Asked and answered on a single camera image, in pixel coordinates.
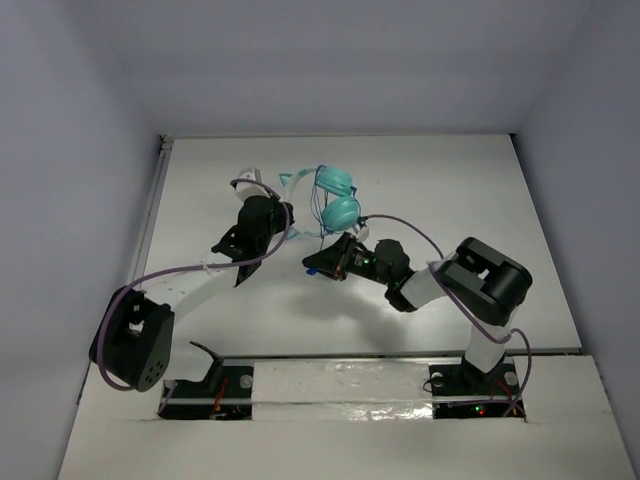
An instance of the black plastic part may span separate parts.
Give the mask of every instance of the black plastic part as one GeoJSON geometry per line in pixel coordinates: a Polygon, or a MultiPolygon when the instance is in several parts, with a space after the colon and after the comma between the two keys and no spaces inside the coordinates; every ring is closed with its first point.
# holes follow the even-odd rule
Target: black plastic part
{"type": "MultiPolygon", "coordinates": [[[[504,363],[502,360],[498,365],[481,380],[469,377],[464,364],[429,365],[429,378],[434,374],[442,375],[440,382],[431,382],[431,392],[434,397],[475,397],[499,394],[497,382],[505,382],[504,376],[508,372],[516,373],[515,366],[511,363],[504,363]]],[[[512,392],[520,389],[519,385],[511,386],[512,392]]]]}
{"type": "MultiPolygon", "coordinates": [[[[109,305],[121,290],[113,294],[109,305]]],[[[173,321],[169,305],[158,305],[139,291],[128,292],[116,307],[107,329],[104,343],[107,371],[139,392],[153,387],[169,365],[173,321]]],[[[89,350],[92,362],[97,361],[99,332],[100,329],[89,350]]]]}
{"type": "MultiPolygon", "coordinates": [[[[220,369],[220,382],[210,392],[201,389],[193,390],[188,380],[177,380],[178,384],[171,399],[182,400],[180,404],[167,403],[159,413],[165,420],[251,420],[252,388],[243,388],[240,378],[248,375],[253,378],[253,367],[250,365],[223,365],[220,369]],[[224,395],[220,399],[220,410],[213,410],[215,398],[220,393],[224,380],[227,380],[224,395]]],[[[169,393],[164,386],[163,398],[169,393]]]]}
{"type": "MultiPolygon", "coordinates": [[[[273,197],[248,197],[238,212],[238,221],[224,234],[220,242],[211,247],[213,253],[222,253],[234,262],[251,260],[267,253],[273,236],[283,232],[286,211],[293,223],[293,205],[281,203],[273,197]]],[[[236,286],[249,278],[262,262],[239,267],[236,286]]]]}
{"type": "MultiPolygon", "coordinates": [[[[523,410],[515,409],[509,412],[509,418],[524,418],[524,405],[518,402],[523,410]]],[[[502,418],[508,407],[506,403],[483,403],[482,400],[474,405],[458,405],[452,403],[436,403],[433,406],[433,418],[438,419],[464,419],[464,418],[502,418]]]]}
{"type": "Polygon", "coordinates": [[[384,297],[391,306],[400,312],[415,310],[400,293],[415,272],[409,267],[409,257],[396,240],[380,240],[372,252],[345,232],[333,245],[304,258],[302,265],[332,280],[345,280],[352,273],[386,285],[384,297]]]}
{"type": "Polygon", "coordinates": [[[504,326],[533,283],[529,271],[476,238],[467,238],[434,272],[481,321],[504,326]]]}

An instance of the white wall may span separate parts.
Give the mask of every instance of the white wall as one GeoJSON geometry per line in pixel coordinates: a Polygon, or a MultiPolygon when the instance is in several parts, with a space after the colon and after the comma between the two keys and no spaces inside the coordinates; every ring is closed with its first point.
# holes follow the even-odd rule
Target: white wall
{"type": "Polygon", "coordinates": [[[517,136],[585,350],[640,473],[640,1],[597,0],[517,136]]]}
{"type": "Polygon", "coordinates": [[[91,3],[162,133],[504,133],[590,0],[91,3]]]}
{"type": "Polygon", "coordinates": [[[0,477],[55,478],[158,138],[81,0],[0,3],[0,477]]]}

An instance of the wire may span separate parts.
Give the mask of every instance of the wire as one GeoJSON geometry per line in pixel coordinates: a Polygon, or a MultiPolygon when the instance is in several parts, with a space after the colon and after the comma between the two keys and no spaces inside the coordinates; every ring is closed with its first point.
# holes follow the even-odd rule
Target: wire
{"type": "Polygon", "coordinates": [[[442,253],[442,250],[440,250],[440,247],[438,247],[436,242],[434,242],[429,235],[424,233],[422,230],[420,230],[418,227],[416,227],[412,223],[409,223],[406,220],[403,220],[402,218],[395,217],[393,215],[385,215],[382,213],[374,213],[373,215],[367,215],[366,217],[362,217],[363,220],[368,220],[370,218],[386,218],[388,220],[395,220],[396,222],[400,222],[403,225],[406,225],[407,227],[409,227],[411,230],[416,232],[418,235],[420,235],[422,238],[424,238],[427,242],[431,244],[431,246],[435,249],[435,251],[438,252],[438,255],[440,256],[440,260],[444,259],[444,254],[442,253]]]}
{"type": "MultiPolygon", "coordinates": [[[[237,178],[235,180],[233,180],[231,182],[231,186],[235,187],[238,183],[251,183],[253,185],[258,185],[259,187],[262,187],[263,189],[265,189],[269,194],[271,194],[274,198],[281,200],[280,195],[278,195],[278,193],[273,190],[271,187],[265,185],[262,182],[258,182],[256,180],[251,180],[248,178],[237,178]]],[[[154,278],[158,278],[158,277],[162,277],[165,275],[171,275],[173,273],[182,273],[182,272],[198,272],[200,270],[202,270],[203,268],[208,268],[208,269],[222,269],[222,268],[234,268],[234,267],[244,267],[244,266],[248,266],[248,265],[253,265],[255,263],[259,263],[264,261],[265,259],[269,258],[271,255],[273,255],[284,243],[284,241],[287,238],[287,233],[289,232],[289,227],[291,226],[291,218],[290,218],[290,214],[289,214],[289,209],[284,207],[284,211],[285,211],[285,226],[284,226],[284,232],[282,233],[282,236],[280,237],[280,239],[278,240],[278,242],[275,244],[275,246],[269,250],[267,253],[265,253],[264,255],[262,255],[261,257],[257,257],[251,260],[243,260],[241,262],[230,262],[230,263],[211,263],[209,265],[203,266],[203,265],[188,265],[185,267],[174,267],[174,268],[168,268],[166,270],[160,270],[158,272],[154,272],[154,273],[150,273],[148,275],[143,275],[140,278],[136,278],[135,280],[133,280],[131,283],[129,283],[128,285],[126,285],[122,290],[120,290],[120,292],[118,293],[118,295],[116,295],[116,298],[113,300],[113,302],[111,302],[111,305],[109,305],[109,308],[107,308],[107,312],[104,315],[104,319],[102,321],[102,324],[100,326],[100,330],[98,333],[98,347],[97,347],[97,352],[96,352],[96,363],[98,364],[98,370],[100,371],[100,376],[102,377],[102,379],[106,382],[107,385],[109,385],[111,388],[114,388],[115,390],[118,390],[120,392],[127,392],[130,390],[133,390],[133,387],[130,387],[128,385],[120,385],[116,382],[114,382],[111,377],[109,376],[109,373],[107,372],[107,367],[105,365],[105,361],[104,361],[104,344],[105,344],[105,340],[107,338],[107,330],[109,328],[109,323],[111,322],[111,319],[113,318],[113,314],[116,311],[116,308],[118,307],[118,305],[120,304],[120,302],[122,301],[122,299],[130,292],[133,290],[134,287],[140,285],[141,283],[144,283],[148,280],[152,280],[154,278]]]]}
{"type": "MultiPolygon", "coordinates": [[[[373,215],[367,215],[366,217],[363,217],[364,220],[367,220],[369,218],[387,218],[389,220],[395,220],[396,222],[400,222],[406,225],[407,227],[415,231],[418,235],[420,235],[422,238],[424,238],[427,242],[429,242],[431,246],[438,252],[438,255],[440,255],[440,259],[444,259],[444,254],[442,253],[442,250],[440,250],[440,247],[436,245],[436,243],[431,239],[431,237],[429,237],[429,235],[424,233],[422,230],[420,230],[418,227],[416,227],[412,223],[409,223],[406,220],[403,220],[402,218],[399,218],[399,217],[395,217],[393,215],[373,214],[373,215]]],[[[435,273],[436,271],[435,263],[432,262],[429,264],[429,271],[432,274],[435,273]]],[[[506,417],[507,415],[509,415],[509,412],[513,408],[519,409],[524,414],[524,410],[518,405],[518,402],[522,398],[522,392],[524,392],[524,389],[527,386],[527,383],[529,382],[529,376],[531,375],[531,367],[533,366],[533,352],[531,351],[531,344],[529,343],[529,339],[527,338],[525,333],[519,328],[512,328],[509,331],[509,333],[504,337],[495,338],[493,335],[491,335],[489,332],[485,330],[485,328],[481,325],[481,322],[475,317],[475,315],[467,309],[467,307],[460,301],[460,299],[458,299],[458,297],[451,290],[449,290],[448,287],[443,285],[435,275],[433,275],[433,278],[438,283],[438,285],[440,285],[440,288],[444,290],[444,292],[451,299],[454,305],[460,309],[460,311],[464,314],[465,317],[467,317],[467,319],[473,324],[473,326],[477,328],[480,331],[480,333],[482,333],[482,335],[484,335],[489,341],[493,343],[497,343],[498,345],[504,345],[509,340],[511,340],[511,337],[514,333],[517,333],[518,335],[520,335],[520,337],[522,337],[522,341],[524,342],[524,345],[527,349],[527,370],[524,374],[524,379],[522,380],[522,384],[520,385],[520,390],[511,401],[496,399],[496,400],[490,400],[489,402],[491,403],[509,402],[509,408],[507,409],[506,412],[504,412],[503,417],[506,417]]]]}
{"type": "MultiPolygon", "coordinates": [[[[429,271],[432,274],[435,274],[436,272],[435,263],[432,262],[429,264],[429,271]]],[[[473,313],[471,313],[467,309],[467,307],[460,301],[460,299],[458,299],[458,297],[456,297],[456,295],[451,290],[449,290],[449,288],[444,286],[435,275],[433,275],[433,278],[438,283],[438,285],[440,285],[440,288],[444,290],[444,293],[447,294],[447,296],[451,299],[451,301],[455,304],[455,306],[460,309],[460,311],[464,314],[465,317],[467,317],[467,319],[473,324],[473,326],[476,327],[480,331],[480,333],[482,333],[482,335],[484,335],[489,341],[493,343],[497,343],[498,345],[504,345],[509,340],[511,340],[511,333],[508,333],[507,335],[501,338],[495,338],[493,335],[487,332],[485,328],[481,325],[480,321],[475,317],[473,313]]]]}

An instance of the teal headphones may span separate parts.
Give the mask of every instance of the teal headphones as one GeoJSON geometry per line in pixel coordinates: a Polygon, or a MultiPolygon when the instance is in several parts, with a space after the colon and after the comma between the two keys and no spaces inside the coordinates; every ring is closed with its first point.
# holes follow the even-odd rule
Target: teal headphones
{"type": "Polygon", "coordinates": [[[320,232],[300,231],[296,225],[291,226],[296,235],[308,237],[324,237],[336,232],[348,230],[356,226],[360,218],[360,203],[355,199],[357,188],[353,186],[351,175],[335,167],[319,165],[318,167],[303,168],[296,174],[281,173],[280,184],[285,188],[284,201],[291,203],[293,191],[303,177],[315,174],[311,193],[311,211],[320,224],[320,232]],[[324,205],[318,193],[324,190],[324,205]],[[328,195],[335,195],[336,199],[328,201],[328,195]]]}

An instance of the white table surface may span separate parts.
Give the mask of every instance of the white table surface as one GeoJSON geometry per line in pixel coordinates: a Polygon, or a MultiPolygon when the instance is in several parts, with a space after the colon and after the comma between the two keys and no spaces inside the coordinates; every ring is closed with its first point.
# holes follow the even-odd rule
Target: white table surface
{"type": "MultiPolygon", "coordinates": [[[[447,252],[475,236],[527,267],[534,285],[515,324],[536,351],[575,351],[580,341],[507,135],[175,141],[146,272],[197,262],[235,223],[240,201],[229,181],[249,166],[278,187],[278,173],[318,163],[349,171],[363,214],[401,216],[447,252]]],[[[311,177],[294,199],[312,228],[311,177]]],[[[413,231],[371,220],[366,242],[394,238],[414,268],[435,252],[413,231]]],[[[330,244],[338,237],[326,240],[330,244]]],[[[288,242],[241,287],[224,291],[176,326],[174,344],[198,340],[224,355],[438,354],[466,348],[470,326],[448,300],[418,312],[394,311],[384,287],[351,276],[337,283],[305,274],[300,261],[319,239],[288,242]]],[[[522,349],[519,340],[508,348],[522,349]]]]}
{"type": "Polygon", "coordinates": [[[59,478],[634,478],[590,357],[535,358],[528,423],[164,421],[159,389],[123,394],[90,375],[59,478]]]}

